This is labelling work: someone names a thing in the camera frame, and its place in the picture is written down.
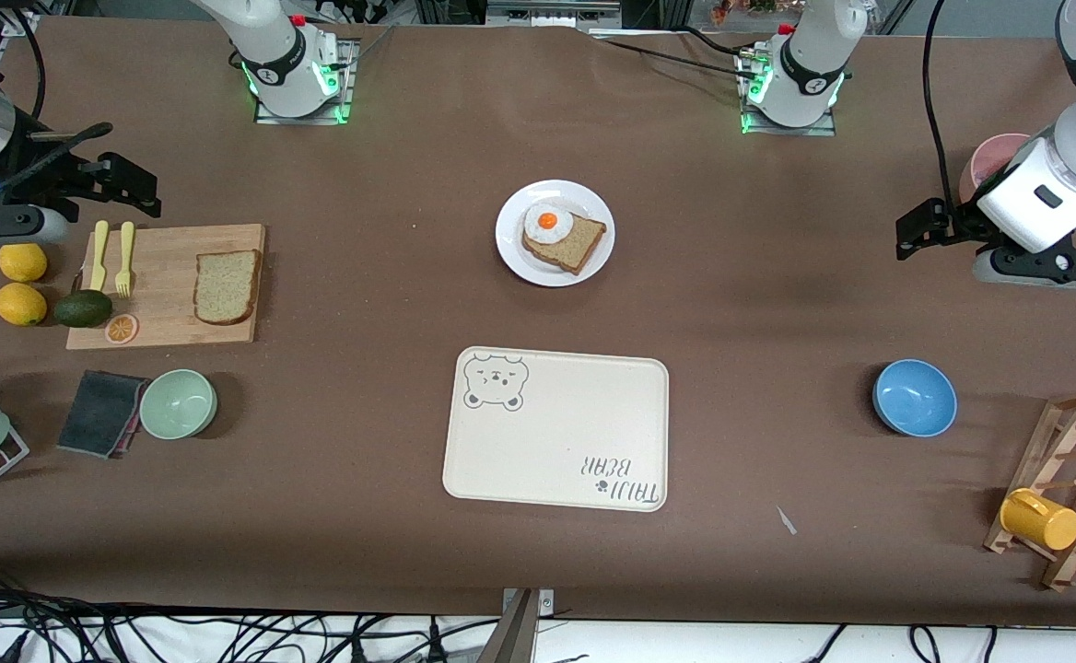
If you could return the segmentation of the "brown bread slice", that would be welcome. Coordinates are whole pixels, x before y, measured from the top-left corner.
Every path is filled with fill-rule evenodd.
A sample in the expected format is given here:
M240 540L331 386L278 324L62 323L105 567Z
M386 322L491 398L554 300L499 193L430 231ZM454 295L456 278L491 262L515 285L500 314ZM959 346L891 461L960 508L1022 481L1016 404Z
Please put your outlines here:
M522 246L534 259L554 265L565 273L580 276L593 252L608 234L608 227L583 215L568 213L565 218L568 221L568 232L556 242L538 242L537 239L530 238L529 234L522 231Z
M261 252L198 253L193 305L195 318L210 326L235 326L254 314L259 297Z

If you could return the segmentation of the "fried egg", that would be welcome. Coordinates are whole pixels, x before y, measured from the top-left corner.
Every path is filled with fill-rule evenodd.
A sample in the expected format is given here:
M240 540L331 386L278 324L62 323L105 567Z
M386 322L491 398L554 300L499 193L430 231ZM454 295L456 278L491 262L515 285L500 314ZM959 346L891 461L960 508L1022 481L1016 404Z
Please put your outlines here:
M574 230L570 210L560 204L534 203L522 216L522 235L533 243L551 245L563 242Z

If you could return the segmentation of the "white round plate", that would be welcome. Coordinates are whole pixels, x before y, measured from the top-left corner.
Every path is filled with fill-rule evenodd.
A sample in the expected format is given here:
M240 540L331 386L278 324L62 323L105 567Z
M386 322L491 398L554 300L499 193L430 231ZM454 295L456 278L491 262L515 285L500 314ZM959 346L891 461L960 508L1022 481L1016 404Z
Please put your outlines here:
M597 242L585 260L584 268L575 276L556 265L539 260L538 256L524 248L524 213L533 204L562 204L589 221L600 222L605 226L600 242ZM513 272L546 288L565 288L578 285L596 276L613 253L615 244L615 222L613 210L601 196L584 185L570 180L539 180L522 186L504 202L495 225L497 253Z

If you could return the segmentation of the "yellow plastic fork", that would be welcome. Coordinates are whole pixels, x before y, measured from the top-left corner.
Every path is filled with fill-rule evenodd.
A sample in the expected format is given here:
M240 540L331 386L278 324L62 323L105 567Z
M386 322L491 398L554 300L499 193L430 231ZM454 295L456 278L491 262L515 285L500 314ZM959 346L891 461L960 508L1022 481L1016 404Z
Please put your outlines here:
M121 225L121 271L114 277L118 297L129 299L133 293L133 256L136 226L133 222Z

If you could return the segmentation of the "pink bowl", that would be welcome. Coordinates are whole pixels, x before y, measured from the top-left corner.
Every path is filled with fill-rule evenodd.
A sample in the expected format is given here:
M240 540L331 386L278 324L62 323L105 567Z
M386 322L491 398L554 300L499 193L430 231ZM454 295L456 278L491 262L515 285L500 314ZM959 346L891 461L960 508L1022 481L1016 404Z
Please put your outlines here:
M993 135L993 137L983 140L983 143L972 152L963 168L962 175L959 177L959 202L971 201L983 181L1005 168L1005 165L1010 163L1018 150L1030 138L1031 135L1007 132L1006 135Z

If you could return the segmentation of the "wooden cutting board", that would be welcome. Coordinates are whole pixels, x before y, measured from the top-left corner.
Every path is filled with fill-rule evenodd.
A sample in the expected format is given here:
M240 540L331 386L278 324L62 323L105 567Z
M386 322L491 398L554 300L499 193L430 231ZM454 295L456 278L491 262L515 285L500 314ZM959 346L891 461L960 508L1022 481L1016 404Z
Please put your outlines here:
M131 297L121 299L114 276L121 271L121 229L110 231L103 265L104 293L114 314L137 318L139 332L129 343L108 343L103 328L70 329L67 351L126 351L166 345L251 343L259 313L235 326L210 326L195 318L196 257L201 253L264 250L267 229L261 224L161 227L137 229Z

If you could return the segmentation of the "dark green avocado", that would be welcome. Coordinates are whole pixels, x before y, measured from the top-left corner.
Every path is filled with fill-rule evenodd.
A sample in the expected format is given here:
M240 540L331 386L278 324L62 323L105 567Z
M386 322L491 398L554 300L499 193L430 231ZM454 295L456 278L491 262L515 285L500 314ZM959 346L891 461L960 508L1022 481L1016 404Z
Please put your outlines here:
M76 290L59 298L53 308L53 318L69 328L104 326L113 313L111 298L99 290Z

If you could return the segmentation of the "yellow lemon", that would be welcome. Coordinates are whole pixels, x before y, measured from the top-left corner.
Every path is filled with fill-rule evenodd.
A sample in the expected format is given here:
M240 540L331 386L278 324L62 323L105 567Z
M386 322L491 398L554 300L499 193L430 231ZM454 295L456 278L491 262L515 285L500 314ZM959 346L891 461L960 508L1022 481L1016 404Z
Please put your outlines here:
M8 244L0 248L0 272L8 280L32 283L48 273L49 260L36 243Z
M12 282L0 288L0 319L18 327L32 327L48 318L45 296L25 283Z

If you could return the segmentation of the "blue bowl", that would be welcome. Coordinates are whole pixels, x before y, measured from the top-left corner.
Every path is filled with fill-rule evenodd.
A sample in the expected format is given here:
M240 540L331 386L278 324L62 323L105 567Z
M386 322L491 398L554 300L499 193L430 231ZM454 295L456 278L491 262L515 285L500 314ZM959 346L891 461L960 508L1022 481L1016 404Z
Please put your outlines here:
M870 387L875 414L903 436L938 436L955 423L955 389L937 366L901 358L883 367Z

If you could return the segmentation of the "pale green bowl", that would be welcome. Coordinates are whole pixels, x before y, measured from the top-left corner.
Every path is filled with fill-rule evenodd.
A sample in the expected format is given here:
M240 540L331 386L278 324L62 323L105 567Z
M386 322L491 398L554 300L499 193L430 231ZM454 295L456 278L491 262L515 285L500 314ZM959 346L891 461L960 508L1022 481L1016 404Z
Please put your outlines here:
M139 420L156 439L187 439L206 431L217 405L216 390L206 375L175 369L159 375L144 390Z

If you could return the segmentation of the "yellow mug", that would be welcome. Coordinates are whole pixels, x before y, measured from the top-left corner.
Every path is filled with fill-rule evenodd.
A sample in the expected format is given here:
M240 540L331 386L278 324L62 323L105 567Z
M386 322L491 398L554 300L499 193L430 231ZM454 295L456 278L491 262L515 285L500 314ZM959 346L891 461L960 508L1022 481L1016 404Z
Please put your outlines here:
M1076 541L1076 511L1031 488L1018 488L1005 496L999 508L999 524L1013 536L1050 551L1064 550Z

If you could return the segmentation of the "cream bear print tray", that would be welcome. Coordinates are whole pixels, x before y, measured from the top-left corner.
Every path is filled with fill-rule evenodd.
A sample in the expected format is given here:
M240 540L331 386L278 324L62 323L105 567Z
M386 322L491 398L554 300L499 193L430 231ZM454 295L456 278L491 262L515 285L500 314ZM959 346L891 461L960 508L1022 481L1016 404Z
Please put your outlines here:
M656 512L668 498L669 390L656 358L467 348L442 485L466 500Z

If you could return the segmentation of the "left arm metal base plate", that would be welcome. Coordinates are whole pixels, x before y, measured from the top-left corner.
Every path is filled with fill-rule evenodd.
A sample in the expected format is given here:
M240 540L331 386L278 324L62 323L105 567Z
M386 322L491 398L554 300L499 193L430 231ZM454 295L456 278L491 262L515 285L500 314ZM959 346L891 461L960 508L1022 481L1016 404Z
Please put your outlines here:
M733 55L737 73L749 73L737 84L740 98L740 123L742 135L799 135L799 137L834 137L836 119L830 105L813 124L803 127L789 127L778 124L766 116L765 111L756 104L763 97L763 91L770 88L774 73L766 50L768 42L754 42L744 46Z

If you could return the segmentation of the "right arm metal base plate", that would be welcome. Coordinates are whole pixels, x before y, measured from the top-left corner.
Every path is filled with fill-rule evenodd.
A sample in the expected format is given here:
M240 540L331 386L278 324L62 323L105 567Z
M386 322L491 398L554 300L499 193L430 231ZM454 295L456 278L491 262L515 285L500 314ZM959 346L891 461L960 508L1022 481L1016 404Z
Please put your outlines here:
M244 67L255 97L256 124L344 125L350 117L360 41L340 41L332 33L306 38L299 64L283 76L270 67Z

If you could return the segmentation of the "grey metal bracket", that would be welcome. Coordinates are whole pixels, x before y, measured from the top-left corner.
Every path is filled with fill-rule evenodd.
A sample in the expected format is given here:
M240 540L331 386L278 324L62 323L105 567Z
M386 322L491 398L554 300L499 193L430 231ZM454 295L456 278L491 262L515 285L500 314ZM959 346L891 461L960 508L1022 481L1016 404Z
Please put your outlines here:
M539 622L554 616L553 588L505 588L502 616L476 663L533 663Z

